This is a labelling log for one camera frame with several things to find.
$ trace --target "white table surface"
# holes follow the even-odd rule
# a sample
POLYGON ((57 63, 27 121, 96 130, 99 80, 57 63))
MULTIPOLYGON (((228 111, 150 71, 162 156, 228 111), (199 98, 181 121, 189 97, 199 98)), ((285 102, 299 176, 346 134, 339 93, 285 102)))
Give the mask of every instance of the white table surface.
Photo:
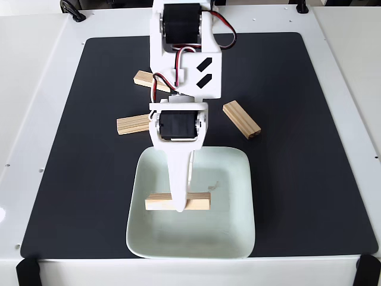
MULTIPOLYGON (((377 35, 381 9, 314 8, 314 12, 380 154, 381 40, 377 35)), ((0 18, 0 62, 13 67, 0 67, 1 167, 7 163, 65 21, 62 14, 0 18)), ((343 256, 229 262, 68 260, 40 265, 43 285, 352 285, 355 262, 356 257, 343 256)), ((0 262, 1 284, 18 285, 17 263, 0 262)))

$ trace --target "white wire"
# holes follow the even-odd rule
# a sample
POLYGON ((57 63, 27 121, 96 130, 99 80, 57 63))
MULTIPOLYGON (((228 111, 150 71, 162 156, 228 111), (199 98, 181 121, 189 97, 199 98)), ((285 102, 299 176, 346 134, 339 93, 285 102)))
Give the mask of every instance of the white wire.
POLYGON ((184 46, 183 48, 180 49, 179 51, 179 64, 177 65, 177 68, 180 69, 180 62, 181 62, 181 54, 185 49, 191 49, 193 52, 196 52, 195 48, 192 48, 191 46, 184 46))
POLYGON ((151 86, 151 102, 154 103, 154 83, 155 79, 152 78, 152 86, 151 86))
MULTIPOLYGON (((151 102, 154 103, 154 83, 155 79, 152 78, 152 86, 151 86, 151 102)), ((151 112, 148 114, 149 121, 152 121, 152 114, 154 113, 154 110, 151 110, 151 112)))
MULTIPOLYGON (((199 47, 201 47, 201 44, 199 44, 199 43, 185 43, 184 44, 184 46, 199 46, 199 47)), ((182 48, 178 48, 178 47, 176 47, 176 46, 174 46, 174 45, 172 45, 171 46, 172 47, 172 49, 173 50, 175 50, 175 51, 178 51, 178 50, 180 50, 180 49, 182 49, 182 48)))

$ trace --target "red wire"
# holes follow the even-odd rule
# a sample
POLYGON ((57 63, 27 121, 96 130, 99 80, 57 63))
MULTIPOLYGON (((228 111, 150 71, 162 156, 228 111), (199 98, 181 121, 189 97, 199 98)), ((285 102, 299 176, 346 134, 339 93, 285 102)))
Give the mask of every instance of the red wire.
POLYGON ((233 42, 231 42, 230 44, 228 44, 228 46, 221 46, 220 48, 221 49, 230 49, 232 46, 235 45, 236 41, 237 41, 237 33, 236 33, 236 30, 233 28, 232 25, 230 25, 230 23, 224 18, 224 16, 222 16, 220 13, 216 12, 216 11, 211 11, 209 10, 208 11, 210 14, 212 14, 213 16, 216 16, 218 19, 220 19, 230 30, 232 30, 233 34, 234 34, 234 39, 233 39, 233 42))
POLYGON ((160 77, 163 82, 165 83, 165 85, 167 85, 170 89, 172 89, 173 91, 176 89, 173 87, 173 85, 171 85, 171 83, 161 74, 161 73, 154 73, 152 75, 152 77, 154 78, 154 85, 152 86, 152 88, 154 89, 154 94, 153 94, 153 100, 154 102, 156 102, 156 90, 157 90, 157 79, 156 77, 160 77))

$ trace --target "wooden block in bowl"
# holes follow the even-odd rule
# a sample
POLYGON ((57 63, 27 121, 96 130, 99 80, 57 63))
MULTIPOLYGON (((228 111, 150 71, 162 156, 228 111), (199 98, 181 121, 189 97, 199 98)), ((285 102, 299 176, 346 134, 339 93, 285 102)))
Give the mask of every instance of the wooden block in bowl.
MULTIPOLYGON (((185 210, 210 210, 210 192, 189 192, 185 210)), ((175 210, 170 192, 151 194, 145 200, 146 210, 175 210)))

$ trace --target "black clamp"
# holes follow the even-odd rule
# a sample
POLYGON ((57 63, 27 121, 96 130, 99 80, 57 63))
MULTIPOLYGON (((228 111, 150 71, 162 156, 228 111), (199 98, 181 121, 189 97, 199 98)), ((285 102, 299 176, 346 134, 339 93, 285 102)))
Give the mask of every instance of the black clamp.
POLYGON ((74 7, 72 3, 70 3, 68 0, 60 0, 60 6, 62 13, 69 13, 73 16, 73 20, 75 22, 82 22, 86 19, 86 16, 79 13, 79 11, 74 7))
POLYGON ((307 14, 308 8, 305 0, 289 0, 288 4, 296 4, 296 10, 299 14, 307 14))

